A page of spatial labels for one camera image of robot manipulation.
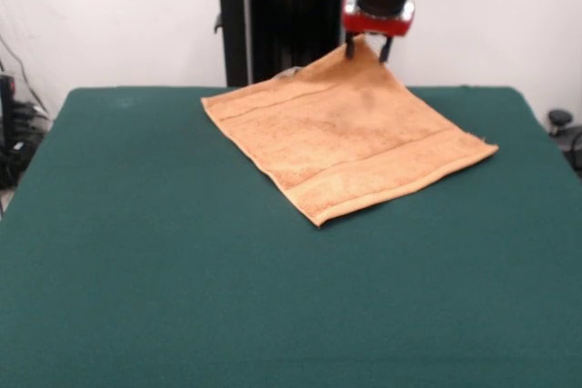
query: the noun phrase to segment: black cable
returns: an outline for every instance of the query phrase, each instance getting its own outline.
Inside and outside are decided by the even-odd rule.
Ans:
[[[33,98],[36,100],[36,102],[39,104],[39,106],[41,108],[43,108],[43,111],[45,111],[45,113],[48,114],[48,111],[46,110],[45,104],[43,104],[43,101],[40,100],[40,97],[38,97],[38,94],[33,89],[33,87],[30,85],[30,82],[28,82],[28,76],[26,75],[25,65],[22,62],[22,59],[20,59],[20,57],[14,52],[14,50],[12,50],[12,48],[8,45],[8,43],[6,42],[6,40],[4,39],[2,34],[0,34],[0,43],[2,43],[2,45],[6,49],[6,52],[8,52],[15,59],[15,61],[17,61],[17,63],[20,65],[20,73],[22,75],[23,81],[25,81],[26,88],[28,88],[28,91],[30,91],[30,94],[33,96]]]
[[[42,143],[45,129],[35,125],[40,108],[32,102],[12,102],[11,143],[6,145],[0,138],[0,190],[15,188],[22,173],[28,167],[36,149]],[[3,129],[0,119],[0,132]]]
[[[51,122],[51,123],[53,122],[53,121],[52,121],[50,118],[48,118],[48,117],[47,117],[46,115],[44,115],[44,114],[36,113],[36,116],[37,116],[38,118],[42,118],[43,120],[46,120],[47,122]]]
[[[576,159],[576,154],[577,154],[576,145],[577,145],[578,140],[581,140],[581,139],[582,139],[582,131],[579,132],[578,134],[576,134],[574,136],[574,138],[572,138],[572,143],[570,144],[570,153],[572,156],[572,167],[574,167],[574,170],[582,170],[582,165],[580,167],[578,167],[578,164],[576,162],[576,160],[577,160]]]

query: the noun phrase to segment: green felt surface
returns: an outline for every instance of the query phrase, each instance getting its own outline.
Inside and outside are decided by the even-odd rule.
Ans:
[[[582,190],[523,98],[418,88],[491,159],[316,229],[204,88],[73,92],[0,223],[0,387],[580,387]]]

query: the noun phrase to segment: black knob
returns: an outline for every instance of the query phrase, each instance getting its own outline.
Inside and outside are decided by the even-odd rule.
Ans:
[[[555,127],[564,127],[572,122],[572,114],[563,109],[555,109],[547,115],[550,123]]]

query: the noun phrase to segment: towel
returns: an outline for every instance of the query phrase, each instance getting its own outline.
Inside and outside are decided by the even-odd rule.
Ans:
[[[202,99],[313,224],[411,194],[494,154],[410,93],[363,37],[299,70]]]

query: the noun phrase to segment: table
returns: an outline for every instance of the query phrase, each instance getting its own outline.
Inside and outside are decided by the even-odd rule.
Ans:
[[[71,93],[0,224],[0,386],[582,386],[582,190],[517,92],[414,89],[498,154],[316,229],[222,91]]]

